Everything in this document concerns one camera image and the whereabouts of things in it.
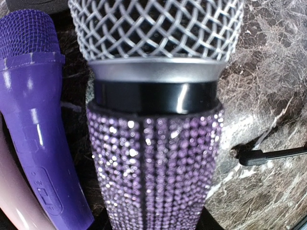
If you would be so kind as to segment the glitter silver microphone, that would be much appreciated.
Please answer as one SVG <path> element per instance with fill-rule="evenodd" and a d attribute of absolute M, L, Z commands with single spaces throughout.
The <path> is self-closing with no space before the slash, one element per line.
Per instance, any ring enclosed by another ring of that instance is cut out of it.
<path fill-rule="evenodd" d="M 94 74 L 94 165 L 115 230 L 193 230 L 224 122 L 217 83 L 242 0 L 70 0 Z"/>

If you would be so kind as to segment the purple microphone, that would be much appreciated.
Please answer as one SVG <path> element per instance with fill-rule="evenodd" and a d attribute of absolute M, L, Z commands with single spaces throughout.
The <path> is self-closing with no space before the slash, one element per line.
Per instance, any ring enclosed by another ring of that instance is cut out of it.
<path fill-rule="evenodd" d="M 62 67 L 57 33 L 39 10 L 0 20 L 0 111 L 27 180 L 58 230 L 94 221 L 82 191 L 61 117 Z"/>

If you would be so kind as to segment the beige pink microphone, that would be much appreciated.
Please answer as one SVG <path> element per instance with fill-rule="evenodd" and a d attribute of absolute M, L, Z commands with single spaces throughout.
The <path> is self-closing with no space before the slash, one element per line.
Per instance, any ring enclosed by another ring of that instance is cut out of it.
<path fill-rule="evenodd" d="M 54 230 L 27 185 L 9 149 L 0 125 L 0 208 L 19 230 Z"/>

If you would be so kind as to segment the black microphone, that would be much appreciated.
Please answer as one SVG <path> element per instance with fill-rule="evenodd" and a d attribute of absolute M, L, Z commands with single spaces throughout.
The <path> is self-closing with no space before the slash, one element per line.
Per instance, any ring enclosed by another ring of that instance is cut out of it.
<path fill-rule="evenodd" d="M 8 9 L 13 12 L 22 9 L 35 9 L 47 14 L 54 14 L 67 10 L 67 0 L 6 0 Z"/>

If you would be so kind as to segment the black tripod mic stand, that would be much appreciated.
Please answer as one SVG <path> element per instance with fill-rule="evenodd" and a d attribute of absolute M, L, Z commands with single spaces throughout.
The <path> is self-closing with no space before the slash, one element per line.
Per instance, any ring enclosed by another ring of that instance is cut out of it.
<path fill-rule="evenodd" d="M 294 149 L 284 149 L 279 151 L 263 152 L 262 150 L 251 150 L 237 155 L 238 161 L 243 166 L 264 165 L 269 160 L 281 159 L 304 155 L 307 153 L 306 147 Z"/>

